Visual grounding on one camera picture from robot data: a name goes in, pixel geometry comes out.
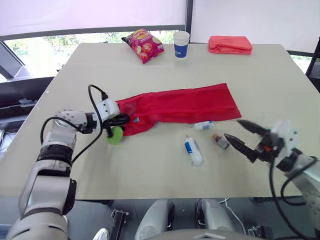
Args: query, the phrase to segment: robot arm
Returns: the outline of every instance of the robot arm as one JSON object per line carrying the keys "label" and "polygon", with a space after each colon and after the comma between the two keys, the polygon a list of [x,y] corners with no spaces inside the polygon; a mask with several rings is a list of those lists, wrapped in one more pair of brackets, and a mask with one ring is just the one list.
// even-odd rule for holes
{"label": "robot arm", "polygon": [[[270,163],[271,177],[273,167],[284,172],[288,180],[282,186],[281,193],[283,194],[288,182],[292,181],[295,184],[305,199],[312,224],[318,234],[320,232],[320,162],[318,159],[313,156],[307,156],[295,148],[297,132],[292,129],[288,121],[279,122],[271,130],[247,120],[238,120],[238,122],[248,131],[260,135],[262,140],[254,150],[245,146],[243,141],[230,134],[225,134],[227,140],[236,150],[244,154],[250,162],[254,163],[256,159],[259,159]],[[270,187],[275,199],[273,186]],[[284,217],[277,202],[276,205],[281,216]],[[300,237],[303,236],[296,232],[294,227],[291,230]]]}
{"label": "robot arm", "polygon": [[[108,96],[102,96],[96,108],[102,123],[120,114],[118,104]],[[77,182],[70,178],[76,133],[79,130],[82,134],[90,134],[105,127],[100,126],[96,112],[65,109],[57,112],[55,118],[62,120],[53,119],[52,128],[42,142],[19,198],[20,218],[11,227],[8,240],[67,240],[69,237],[63,215],[72,209],[76,196]]]}

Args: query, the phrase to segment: red cloth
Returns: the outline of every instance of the red cloth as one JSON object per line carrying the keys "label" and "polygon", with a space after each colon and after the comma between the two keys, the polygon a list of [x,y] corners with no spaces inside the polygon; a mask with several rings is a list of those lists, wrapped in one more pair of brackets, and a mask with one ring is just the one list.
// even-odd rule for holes
{"label": "red cloth", "polygon": [[250,55],[252,45],[245,36],[211,36],[208,50],[214,54]]}
{"label": "red cloth", "polygon": [[198,123],[240,118],[241,114],[226,83],[200,88],[143,93],[117,101],[130,116],[124,135],[135,135],[156,122]]}

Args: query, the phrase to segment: white bottle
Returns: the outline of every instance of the white bottle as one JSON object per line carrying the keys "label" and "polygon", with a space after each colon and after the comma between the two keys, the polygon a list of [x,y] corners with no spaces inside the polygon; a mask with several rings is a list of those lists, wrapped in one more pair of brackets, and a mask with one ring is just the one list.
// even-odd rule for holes
{"label": "white bottle", "polygon": [[196,131],[213,129],[215,127],[215,123],[213,121],[202,121],[194,124],[193,128]]}
{"label": "white bottle", "polygon": [[199,166],[204,162],[198,145],[192,137],[186,136],[184,146],[189,156],[191,157],[191,163],[193,166]]}

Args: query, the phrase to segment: white sneaker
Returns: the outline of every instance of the white sneaker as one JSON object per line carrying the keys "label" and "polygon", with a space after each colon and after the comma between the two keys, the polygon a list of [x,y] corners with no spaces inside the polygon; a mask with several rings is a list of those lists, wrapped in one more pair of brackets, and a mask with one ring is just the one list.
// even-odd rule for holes
{"label": "white sneaker", "polygon": [[109,231],[105,228],[101,228],[94,236],[92,240],[108,240]]}

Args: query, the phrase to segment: window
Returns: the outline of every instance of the window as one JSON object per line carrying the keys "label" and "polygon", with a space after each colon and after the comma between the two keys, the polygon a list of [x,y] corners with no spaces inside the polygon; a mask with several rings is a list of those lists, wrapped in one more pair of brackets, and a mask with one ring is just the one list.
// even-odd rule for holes
{"label": "window", "polygon": [[295,62],[295,64],[298,65],[298,67],[301,69],[301,71],[305,74],[312,57],[310,56],[298,56],[298,55],[290,55],[292,60]]}
{"label": "window", "polygon": [[[150,31],[164,44],[172,44],[176,30]],[[84,33],[6,40],[5,43],[35,75],[55,76],[81,43],[121,43],[132,32]]]}

